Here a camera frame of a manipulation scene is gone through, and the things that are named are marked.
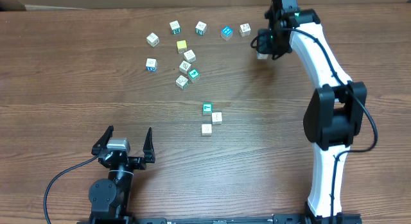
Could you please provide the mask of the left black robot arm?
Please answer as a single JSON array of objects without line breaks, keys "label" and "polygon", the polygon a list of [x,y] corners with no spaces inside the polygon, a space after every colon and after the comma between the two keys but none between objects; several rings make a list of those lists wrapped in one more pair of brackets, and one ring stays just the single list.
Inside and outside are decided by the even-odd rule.
[{"label": "left black robot arm", "polygon": [[128,139],[113,137],[113,131],[114,127],[109,126],[91,150],[98,162],[109,170],[109,175],[95,181],[89,189],[89,223],[137,223],[135,216],[128,212],[134,171],[145,170],[147,164],[155,162],[151,128],[142,157],[130,156]]}]

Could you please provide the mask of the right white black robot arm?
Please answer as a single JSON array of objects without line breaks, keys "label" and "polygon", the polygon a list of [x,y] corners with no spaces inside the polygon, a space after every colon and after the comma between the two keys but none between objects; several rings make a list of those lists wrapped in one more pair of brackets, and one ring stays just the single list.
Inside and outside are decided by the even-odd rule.
[{"label": "right white black robot arm", "polygon": [[326,42],[319,16],[302,10],[297,0],[272,0],[251,46],[274,60],[295,52],[314,86],[303,117],[306,138],[313,145],[313,179],[301,223],[361,223],[358,214],[344,214],[340,192],[344,164],[360,132],[367,89],[341,68]]}]

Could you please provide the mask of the green 7 wooden block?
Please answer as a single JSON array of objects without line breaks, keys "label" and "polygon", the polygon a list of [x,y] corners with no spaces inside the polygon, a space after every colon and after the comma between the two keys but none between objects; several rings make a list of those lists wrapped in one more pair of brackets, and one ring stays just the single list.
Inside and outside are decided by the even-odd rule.
[{"label": "green 7 wooden block", "polygon": [[203,113],[203,115],[211,115],[213,113],[213,104],[212,103],[204,103],[202,105],[202,113]]}]

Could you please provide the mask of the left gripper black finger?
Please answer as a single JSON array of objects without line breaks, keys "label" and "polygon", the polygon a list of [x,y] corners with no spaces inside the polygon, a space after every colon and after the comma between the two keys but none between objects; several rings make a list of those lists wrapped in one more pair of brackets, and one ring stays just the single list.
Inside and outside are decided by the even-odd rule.
[{"label": "left gripper black finger", "polygon": [[93,145],[92,150],[91,150],[92,155],[99,155],[100,151],[107,147],[107,143],[112,137],[113,131],[114,131],[114,127],[112,125],[108,126],[105,133]]},{"label": "left gripper black finger", "polygon": [[155,162],[155,151],[153,148],[153,141],[152,141],[152,128],[149,127],[146,139],[143,146],[143,153],[144,153],[144,161],[146,163],[154,163]]}]

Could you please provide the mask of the wooden block blue T side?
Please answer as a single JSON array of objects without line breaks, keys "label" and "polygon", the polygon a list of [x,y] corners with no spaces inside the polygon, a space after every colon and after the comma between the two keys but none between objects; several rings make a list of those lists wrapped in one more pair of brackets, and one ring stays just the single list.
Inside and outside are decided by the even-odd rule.
[{"label": "wooden block blue T side", "polygon": [[212,124],[214,125],[222,124],[222,113],[221,112],[213,112],[211,116],[212,116]]}]

